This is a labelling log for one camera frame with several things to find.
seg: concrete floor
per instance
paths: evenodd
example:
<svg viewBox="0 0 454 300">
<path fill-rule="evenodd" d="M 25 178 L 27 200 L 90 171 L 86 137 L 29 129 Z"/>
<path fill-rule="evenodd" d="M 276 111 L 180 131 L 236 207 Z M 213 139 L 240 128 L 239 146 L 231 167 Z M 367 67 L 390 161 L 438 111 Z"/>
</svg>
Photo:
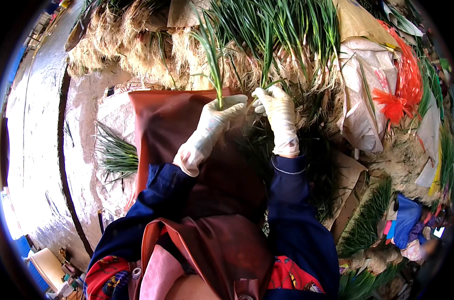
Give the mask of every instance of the concrete floor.
<svg viewBox="0 0 454 300">
<path fill-rule="evenodd" d="M 28 234 L 35 246 L 47 247 L 57 256 L 59 248 L 65 247 L 72 255 L 72 264 L 86 271 L 90 256 L 67 203 L 71 197 L 86 240 L 95 249 L 101 237 L 97 211 L 102 210 L 104 199 L 98 194 L 102 185 L 96 177 L 94 156 L 98 99 L 105 87 L 131 77 L 110 68 L 79 81 L 72 79 L 64 95 L 66 91 L 61 88 L 68 55 L 63 45 L 82 4 L 75 1 L 61 16 L 33 62 L 32 51 L 22 61 L 6 115 L 10 135 L 8 188 L 22 233 Z M 62 99 L 67 101 L 65 122 L 59 116 Z M 68 123 L 72 137 L 64 134 L 60 142 L 62 123 Z M 62 153 L 65 170 L 59 159 Z M 62 183 L 62 172 L 68 184 Z M 127 198 L 125 195 L 119 201 L 126 202 Z"/>
</svg>

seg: brown apron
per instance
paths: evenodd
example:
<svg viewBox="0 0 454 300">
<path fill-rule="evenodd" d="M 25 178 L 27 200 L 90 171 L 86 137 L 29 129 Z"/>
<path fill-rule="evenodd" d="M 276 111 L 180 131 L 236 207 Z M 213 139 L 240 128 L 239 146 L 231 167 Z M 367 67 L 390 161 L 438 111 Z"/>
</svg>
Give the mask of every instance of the brown apron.
<svg viewBox="0 0 454 300">
<path fill-rule="evenodd" d="M 230 96 L 229 88 L 223 95 Z M 179 147 L 197 128 L 209 91 L 135 91 L 135 141 L 139 156 L 137 194 L 146 188 L 149 164 L 172 163 Z M 238 152 L 241 132 L 230 129 L 206 162 L 187 200 L 181 223 L 159 218 L 149 223 L 142 241 L 141 275 L 129 283 L 130 299 L 139 299 L 140 281 L 164 226 L 172 242 L 215 294 L 225 300 L 261 299 L 273 266 L 260 230 L 266 209 L 262 180 Z"/>
<path fill-rule="evenodd" d="M 176 223 L 164 218 L 150 222 L 143 234 L 141 267 L 129 282 L 129 298 L 138 300 L 140 285 L 157 239 L 166 226 L 172 242 L 190 266 L 223 300 L 263 297 L 269 285 L 274 257 L 259 226 L 241 215 L 219 215 Z"/>
<path fill-rule="evenodd" d="M 232 93 L 224 88 L 224 96 Z M 216 98 L 208 91 L 135 91 L 128 93 L 135 109 L 135 142 L 139 156 L 137 195 L 146 188 L 149 164 L 172 163 L 179 147 L 197 128 L 204 105 Z M 224 134 L 206 162 L 182 217 L 198 219 L 239 214 L 259 223 L 266 210 L 262 180 L 238 152 L 239 128 Z"/>
</svg>

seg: red plastic bag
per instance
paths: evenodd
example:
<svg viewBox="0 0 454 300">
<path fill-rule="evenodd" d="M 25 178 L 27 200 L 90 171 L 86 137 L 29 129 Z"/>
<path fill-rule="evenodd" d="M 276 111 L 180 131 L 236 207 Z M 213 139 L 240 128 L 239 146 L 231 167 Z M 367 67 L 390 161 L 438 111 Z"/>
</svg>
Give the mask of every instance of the red plastic bag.
<svg viewBox="0 0 454 300">
<path fill-rule="evenodd" d="M 372 99 L 380 104 L 386 104 L 381 112 L 390 119 L 392 124 L 398 124 L 404 116 L 404 112 L 411 118 L 414 113 L 419 115 L 416 105 L 422 100 L 423 95 L 421 70 L 417 64 L 418 58 L 412 48 L 399 37 L 394 28 L 389 27 L 383 21 L 377 21 L 396 40 L 402 50 L 402 56 L 397 61 L 399 71 L 397 73 L 395 96 L 374 89 L 373 94 L 375 97 Z"/>
</svg>

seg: latex glove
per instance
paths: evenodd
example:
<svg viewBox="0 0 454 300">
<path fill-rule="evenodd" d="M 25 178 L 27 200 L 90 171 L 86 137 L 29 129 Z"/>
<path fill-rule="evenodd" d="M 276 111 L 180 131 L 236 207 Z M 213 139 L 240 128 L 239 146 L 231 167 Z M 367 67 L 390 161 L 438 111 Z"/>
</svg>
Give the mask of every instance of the latex glove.
<svg viewBox="0 0 454 300">
<path fill-rule="evenodd" d="M 246 95 L 224 97 L 223 111 L 217 110 L 217 100 L 204 105 L 197 129 L 180 146 L 174 157 L 174 165 L 191 177 L 199 175 L 199 165 L 210 156 L 220 135 L 229 129 L 230 121 L 236 119 L 247 107 Z"/>
<path fill-rule="evenodd" d="M 274 154 L 296 156 L 299 154 L 299 138 L 295 129 L 294 102 L 280 87 L 272 86 L 267 90 L 260 87 L 252 93 L 257 99 L 252 106 L 256 113 L 264 113 L 272 128 L 275 147 Z"/>
</svg>

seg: navy blue jacket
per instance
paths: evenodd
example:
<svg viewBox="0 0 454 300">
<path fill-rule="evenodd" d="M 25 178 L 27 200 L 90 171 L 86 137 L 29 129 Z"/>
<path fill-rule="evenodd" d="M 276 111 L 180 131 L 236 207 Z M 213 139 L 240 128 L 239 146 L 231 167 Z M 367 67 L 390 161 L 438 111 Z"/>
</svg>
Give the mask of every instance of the navy blue jacket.
<svg viewBox="0 0 454 300">
<path fill-rule="evenodd" d="M 297 158 L 275 156 L 272 165 L 275 173 L 267 204 L 271 251 L 274 255 L 289 257 L 314 276 L 326 294 L 270 289 L 264 299 L 336 299 L 340 278 L 337 251 L 332 234 L 315 218 L 316 208 L 307 204 L 306 159 L 303 155 Z M 146 225 L 160 217 L 179 220 L 195 182 L 194 177 L 176 165 L 150 165 L 147 189 L 139 194 L 125 217 L 107 226 L 89 269 L 108 255 L 123 257 L 130 262 L 138 261 Z"/>
</svg>

